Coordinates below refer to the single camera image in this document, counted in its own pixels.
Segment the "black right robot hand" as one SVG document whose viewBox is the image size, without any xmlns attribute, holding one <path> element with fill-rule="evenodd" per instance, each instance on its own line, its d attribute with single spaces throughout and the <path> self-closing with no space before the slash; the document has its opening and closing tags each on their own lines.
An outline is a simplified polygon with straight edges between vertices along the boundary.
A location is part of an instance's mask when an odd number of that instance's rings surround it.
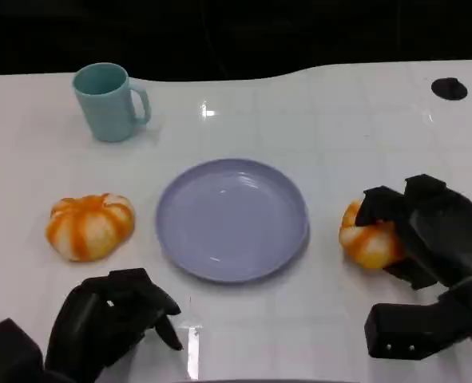
<svg viewBox="0 0 472 383">
<path fill-rule="evenodd" d="M 472 202 L 433 176 L 407 178 L 402 193 L 366 190 L 355 223 L 392 224 L 404 258 L 384 270 L 414 290 L 436 283 L 452 288 L 472 278 Z"/>
</svg>

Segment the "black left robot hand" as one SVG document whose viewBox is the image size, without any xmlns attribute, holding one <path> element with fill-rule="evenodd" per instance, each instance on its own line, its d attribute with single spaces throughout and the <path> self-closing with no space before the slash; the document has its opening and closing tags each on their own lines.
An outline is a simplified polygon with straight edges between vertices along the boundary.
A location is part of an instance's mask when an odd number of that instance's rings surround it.
<svg viewBox="0 0 472 383">
<path fill-rule="evenodd" d="M 73 288 L 54 322 L 46 352 L 47 370 L 74 382 L 94 382 L 155 330 L 171 349 L 180 342 L 171 316 L 178 304 L 143 268 L 113 270 Z"/>
</svg>

